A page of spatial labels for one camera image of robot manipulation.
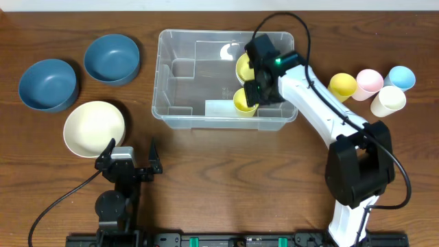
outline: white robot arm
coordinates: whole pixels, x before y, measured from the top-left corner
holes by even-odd
[[[352,246],[357,236],[361,241],[366,236],[365,207],[372,206],[386,185],[394,180],[392,159],[383,155],[364,133],[391,152],[388,128],[380,121],[369,124],[347,109],[328,92],[311,67],[308,67],[307,78],[306,61],[297,52],[281,54],[266,34],[253,38],[245,49],[249,65],[254,69],[254,80],[244,83],[247,104],[287,100],[308,119],[329,149],[325,180],[336,199],[329,233],[339,247]],[[357,149],[365,150],[365,155],[358,156]]]
[[[337,107],[340,112],[345,113],[352,122],[358,126],[363,126],[367,122],[341,104],[317,79],[311,67],[309,67],[309,76],[314,81],[319,93]],[[278,89],[282,97],[295,105],[307,118],[328,147],[336,141],[339,135],[350,136],[357,132],[329,109],[309,87],[305,77],[305,68],[302,65],[287,70],[286,74],[278,79]],[[354,209],[335,201],[335,211],[333,220],[329,224],[329,233],[339,247],[348,247],[355,243],[364,207],[374,204],[377,200],[378,196],[371,196],[363,200]],[[359,240],[361,241],[365,236],[366,224],[361,230]]]

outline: pink cup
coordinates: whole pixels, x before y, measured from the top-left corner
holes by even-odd
[[[357,75],[357,90],[352,98],[358,101],[368,99],[383,88],[383,77],[373,69],[364,69]]]

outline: wood grain surface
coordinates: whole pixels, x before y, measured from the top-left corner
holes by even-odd
[[[151,231],[186,233],[292,232],[324,229],[334,199],[324,182],[327,149],[299,115],[278,132],[179,130],[151,114],[158,35],[167,28],[253,30],[268,12],[72,12],[0,14],[0,246],[26,246],[38,214],[95,170],[94,160],[70,153],[62,138],[69,113],[80,104],[107,100],[122,109],[128,134],[145,165],[152,137],[164,174],[142,188],[139,222]],[[299,12],[311,29],[311,66],[324,84],[332,75],[365,68],[385,76],[402,64],[417,84],[407,106],[384,118],[394,153],[413,185],[412,201],[399,211],[372,212],[372,231],[405,231],[412,246],[439,246],[439,13]],[[304,53],[304,30],[287,17],[263,30],[288,31]],[[83,67],[86,48],[105,34],[132,37],[141,48],[139,76],[123,87],[105,86]],[[56,114],[27,108],[17,93],[35,62],[60,58],[76,70],[79,99]],[[371,99],[346,105],[368,121]],[[35,246],[64,246],[70,233],[94,233],[95,200],[113,185],[101,176],[56,206],[34,233]],[[405,196],[399,173],[380,198]]]

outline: cup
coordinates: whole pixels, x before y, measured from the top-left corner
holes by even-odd
[[[338,101],[344,102],[355,93],[357,81],[347,73],[338,73],[331,78],[328,89]]]
[[[403,92],[411,89],[416,83],[413,71],[404,66],[393,67],[385,77],[384,86],[397,86]]]
[[[357,90],[352,98],[363,101],[383,88],[383,77],[373,69],[364,69],[357,75]]]
[[[404,108],[406,101],[399,87],[385,86],[372,101],[370,110],[377,117],[385,117]]]
[[[250,59],[247,53],[242,54],[236,62],[236,77],[239,83],[241,83],[241,86],[244,86],[244,82],[246,81],[254,80],[254,69],[250,68],[249,62]]]
[[[233,95],[233,104],[235,105],[236,113],[240,117],[253,117],[256,109],[258,109],[259,106],[259,104],[255,104],[252,107],[248,107],[244,88],[239,89]]]

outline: blue bowl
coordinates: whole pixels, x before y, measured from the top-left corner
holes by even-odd
[[[21,101],[35,110],[60,112],[75,103],[78,94],[75,71],[59,59],[37,62],[20,79]]]
[[[111,86],[122,86],[131,82],[139,73],[139,48],[127,36],[105,35],[88,47],[84,66],[95,80]]]

